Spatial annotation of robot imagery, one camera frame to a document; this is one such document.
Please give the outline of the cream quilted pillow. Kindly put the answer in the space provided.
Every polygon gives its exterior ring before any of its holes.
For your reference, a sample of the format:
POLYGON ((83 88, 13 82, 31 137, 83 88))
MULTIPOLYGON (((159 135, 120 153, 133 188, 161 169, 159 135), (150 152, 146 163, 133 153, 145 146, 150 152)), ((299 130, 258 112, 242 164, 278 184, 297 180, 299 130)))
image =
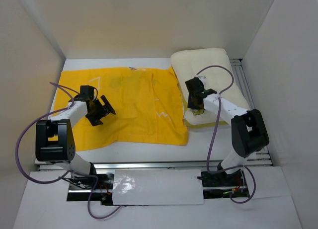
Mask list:
POLYGON ((171 66, 179 81, 179 89, 182 93, 184 105, 184 123, 189 128, 213 127, 217 115, 209 111, 193 112, 187 108, 188 90, 185 82, 195 76, 206 78, 206 89, 220 92, 232 82, 230 74, 221 68, 209 68, 199 73, 205 67, 218 65, 232 72, 232 67, 227 53, 222 48, 207 48, 198 50, 184 50, 171 55, 171 66))

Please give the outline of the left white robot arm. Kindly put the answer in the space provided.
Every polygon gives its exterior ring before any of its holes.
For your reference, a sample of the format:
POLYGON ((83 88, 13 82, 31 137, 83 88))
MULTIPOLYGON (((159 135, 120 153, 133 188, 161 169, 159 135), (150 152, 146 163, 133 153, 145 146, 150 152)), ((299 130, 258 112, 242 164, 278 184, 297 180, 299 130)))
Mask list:
POLYGON ((104 95, 98 98, 97 93, 96 87, 82 85, 65 110, 36 123, 36 159, 78 173, 81 184, 87 189, 97 185, 98 176, 93 163, 76 153, 73 127, 83 118, 96 127, 103 124, 102 118, 116 114, 107 98, 104 95))

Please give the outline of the yellow pillowcase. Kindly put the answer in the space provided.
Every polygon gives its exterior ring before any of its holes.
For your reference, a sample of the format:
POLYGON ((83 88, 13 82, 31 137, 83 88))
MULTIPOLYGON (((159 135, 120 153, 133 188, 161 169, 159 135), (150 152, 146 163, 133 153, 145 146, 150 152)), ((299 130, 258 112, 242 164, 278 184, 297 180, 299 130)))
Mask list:
POLYGON ((94 150, 114 142, 183 146, 188 130, 183 123, 183 103, 172 68, 103 68, 62 72, 60 85, 79 91, 91 85, 104 95, 115 113, 92 126, 81 118, 73 127, 76 150, 94 150))

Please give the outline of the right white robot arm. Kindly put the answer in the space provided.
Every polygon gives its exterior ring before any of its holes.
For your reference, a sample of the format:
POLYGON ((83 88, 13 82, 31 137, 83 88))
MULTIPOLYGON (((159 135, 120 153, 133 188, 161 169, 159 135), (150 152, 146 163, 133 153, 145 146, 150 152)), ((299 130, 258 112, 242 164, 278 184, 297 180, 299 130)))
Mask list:
POLYGON ((213 89, 205 89, 199 77, 185 82, 188 90, 188 108, 205 110, 217 114, 212 139, 207 156, 207 171, 217 174, 217 180, 222 185, 229 185, 234 179, 234 173, 244 167, 247 158, 269 144, 269 136, 262 114, 257 109, 244 109, 221 97, 213 89), (218 124, 224 120, 231 127, 233 149, 219 164, 216 171, 209 167, 212 147, 216 138, 218 124))

